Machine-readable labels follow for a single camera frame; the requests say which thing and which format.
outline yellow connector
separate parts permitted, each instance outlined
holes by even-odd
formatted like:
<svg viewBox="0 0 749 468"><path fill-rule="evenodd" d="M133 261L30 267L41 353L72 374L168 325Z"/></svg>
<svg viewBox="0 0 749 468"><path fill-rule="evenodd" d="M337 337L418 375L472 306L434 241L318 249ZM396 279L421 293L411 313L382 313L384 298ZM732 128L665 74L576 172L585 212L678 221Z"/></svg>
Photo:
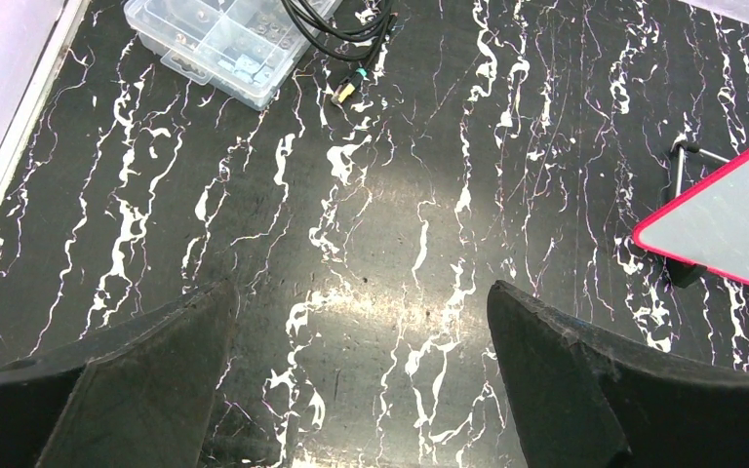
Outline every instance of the yellow connector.
<svg viewBox="0 0 749 468"><path fill-rule="evenodd" d="M342 107L343 103L360 88L364 78L366 78L366 70L363 68L355 70L340 82L340 86L337 87L335 94L332 96L332 102Z"/></svg>

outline plastic box lid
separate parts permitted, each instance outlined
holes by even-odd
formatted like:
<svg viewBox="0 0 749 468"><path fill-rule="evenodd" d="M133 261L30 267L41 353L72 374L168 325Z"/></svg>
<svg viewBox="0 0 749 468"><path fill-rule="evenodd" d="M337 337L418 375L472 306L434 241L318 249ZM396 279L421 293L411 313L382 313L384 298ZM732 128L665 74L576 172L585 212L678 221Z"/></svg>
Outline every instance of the plastic box lid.
<svg viewBox="0 0 749 468"><path fill-rule="evenodd" d="M327 18L341 0L310 0ZM265 107L309 43L281 0L129 0L142 43L192 81Z"/></svg>

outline black marble floor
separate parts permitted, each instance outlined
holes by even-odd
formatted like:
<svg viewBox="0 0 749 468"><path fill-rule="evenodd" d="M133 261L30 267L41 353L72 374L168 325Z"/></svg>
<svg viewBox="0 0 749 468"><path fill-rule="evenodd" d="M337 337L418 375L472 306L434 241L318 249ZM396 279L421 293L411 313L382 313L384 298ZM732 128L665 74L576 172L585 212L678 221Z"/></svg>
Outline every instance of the black marble floor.
<svg viewBox="0 0 749 468"><path fill-rule="evenodd" d="M749 288L672 290L630 239L674 138L749 147L749 26L664 0L397 3L353 105L308 52L256 113L95 0L0 209L0 365L233 269L207 466L525 466L496 279L749 371Z"/></svg>

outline black cable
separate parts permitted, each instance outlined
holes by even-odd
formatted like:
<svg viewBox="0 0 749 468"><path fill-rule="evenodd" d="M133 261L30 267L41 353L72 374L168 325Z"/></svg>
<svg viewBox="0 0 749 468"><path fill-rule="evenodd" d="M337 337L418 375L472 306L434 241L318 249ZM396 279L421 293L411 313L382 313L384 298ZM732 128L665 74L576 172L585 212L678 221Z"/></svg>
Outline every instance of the black cable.
<svg viewBox="0 0 749 468"><path fill-rule="evenodd" d="M349 30L340 30L336 29L330 24L328 24L323 17L320 16L319 13L317 13L316 10L314 10L314 7L311 6L311 4L308 2L308 0L296 0L300 6L305 8L306 12L308 12L309 16L311 16L312 19L314 19L315 22L319 24L318 27L323 32L327 32L332 34L333 36L342 39L344 41L349 42L363 42L364 40L360 40L361 36L355 36L357 34L362 34L366 31L370 31L375 26L381 26L384 24L384 22L388 19L388 17L391 15L392 11L392 2L393 0L382 0L380 3L380 9L381 12L379 15L377 15L375 18L364 24L363 26L357 28L357 29L349 29Z"/></svg>
<svg viewBox="0 0 749 468"><path fill-rule="evenodd" d="M314 7L309 4L308 0L281 0L283 8L286 10L286 13L289 14L289 17L291 17L296 28L306 39L308 39L308 42L317 48L317 50L333 59L343 61L363 61L363 67L365 69L369 69L369 67L375 63L379 50L389 32L390 24L394 23L394 16L391 13L393 1L394 0L381 0L379 5L381 11L376 17L361 27L343 30L328 24L320 14L314 10ZM311 34L306 25L313 27L321 33L336 37L345 42L361 43L372 40L373 38L374 40L369 48L362 54L341 54L329 49L319 41Z"/></svg>
<svg viewBox="0 0 749 468"><path fill-rule="evenodd" d="M380 48L383 46L383 42L386 40L386 34L392 30L392 26L395 24L397 19L396 15L389 17L389 21L380 30L377 35L377 39L369 49L369 56L366 57L366 61L363 66L351 72L340 82L340 85L332 93L332 103L343 106L343 103L349 99L350 96L354 95L355 91L359 90L363 86L363 81L366 80L366 76L369 74L369 70L375 64L375 60L380 56Z"/></svg>

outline red-framed whiteboard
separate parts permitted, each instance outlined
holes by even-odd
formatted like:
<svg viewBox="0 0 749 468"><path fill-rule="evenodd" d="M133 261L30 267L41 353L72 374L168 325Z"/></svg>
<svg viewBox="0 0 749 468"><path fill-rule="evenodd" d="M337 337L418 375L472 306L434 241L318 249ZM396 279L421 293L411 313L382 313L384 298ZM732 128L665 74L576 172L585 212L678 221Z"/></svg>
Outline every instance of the red-framed whiteboard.
<svg viewBox="0 0 749 468"><path fill-rule="evenodd" d="M749 285L749 149L640 222L633 241Z"/></svg>

